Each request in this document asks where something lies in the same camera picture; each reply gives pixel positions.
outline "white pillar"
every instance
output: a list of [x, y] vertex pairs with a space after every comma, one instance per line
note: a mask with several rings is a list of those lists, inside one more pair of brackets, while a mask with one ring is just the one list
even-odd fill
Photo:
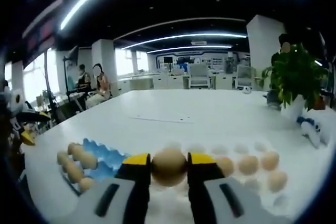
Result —
[[21, 89], [24, 93], [24, 82], [23, 82], [23, 64], [22, 61], [12, 63], [12, 88]]
[[134, 73], [139, 73], [139, 70], [138, 70], [138, 59], [137, 59], [136, 56], [137, 56], [136, 51], [132, 51], [133, 72]]
[[283, 23], [256, 15], [246, 26], [251, 67], [258, 73], [271, 66], [272, 55], [280, 49], [279, 36], [285, 33]]
[[100, 63], [110, 83], [117, 82], [117, 65], [113, 40], [100, 39], [92, 44], [92, 66]]
[[148, 54], [147, 59], [148, 59], [148, 72], [149, 73], [157, 72], [158, 69], [156, 68], [156, 55]]

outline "paper on table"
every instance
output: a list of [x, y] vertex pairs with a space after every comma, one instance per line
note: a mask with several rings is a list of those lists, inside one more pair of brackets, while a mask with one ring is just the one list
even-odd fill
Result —
[[169, 122], [169, 123], [194, 123], [189, 116], [179, 115], [144, 115], [138, 114], [129, 116], [130, 119], [156, 121], [156, 122]]

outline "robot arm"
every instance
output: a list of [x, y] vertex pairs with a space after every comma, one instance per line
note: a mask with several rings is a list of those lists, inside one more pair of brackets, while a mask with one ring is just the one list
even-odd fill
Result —
[[10, 123], [15, 137], [26, 145], [35, 145], [30, 134], [23, 128], [24, 122], [47, 122], [50, 117], [43, 112], [35, 112], [30, 109], [24, 100], [21, 90], [9, 90], [5, 87], [0, 96], [5, 101], [6, 110], [10, 116]]
[[[115, 178], [94, 184], [78, 200], [68, 216], [51, 224], [143, 224], [150, 199], [150, 154], [124, 160]], [[189, 201], [196, 224], [290, 223], [261, 206], [259, 196], [232, 178], [224, 178], [215, 161], [206, 154], [188, 153]]]

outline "flower pot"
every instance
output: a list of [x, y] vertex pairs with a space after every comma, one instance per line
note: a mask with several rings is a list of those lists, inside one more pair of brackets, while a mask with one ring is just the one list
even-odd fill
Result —
[[296, 121], [297, 118], [302, 115], [305, 102], [302, 95], [299, 94], [294, 101], [291, 101], [290, 104], [286, 104], [286, 108], [284, 104], [281, 105], [281, 115]]
[[323, 100], [323, 97], [319, 97], [314, 104], [314, 110], [325, 110], [326, 103]]

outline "potted plant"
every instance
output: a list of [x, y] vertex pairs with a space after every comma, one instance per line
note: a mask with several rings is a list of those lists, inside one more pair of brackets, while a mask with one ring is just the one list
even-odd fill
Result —
[[302, 44], [290, 46], [288, 52], [279, 52], [271, 67], [262, 71], [260, 86], [271, 77], [270, 86], [282, 103], [281, 114], [296, 120], [303, 108], [311, 110], [320, 98], [321, 81], [328, 71], [316, 64]]

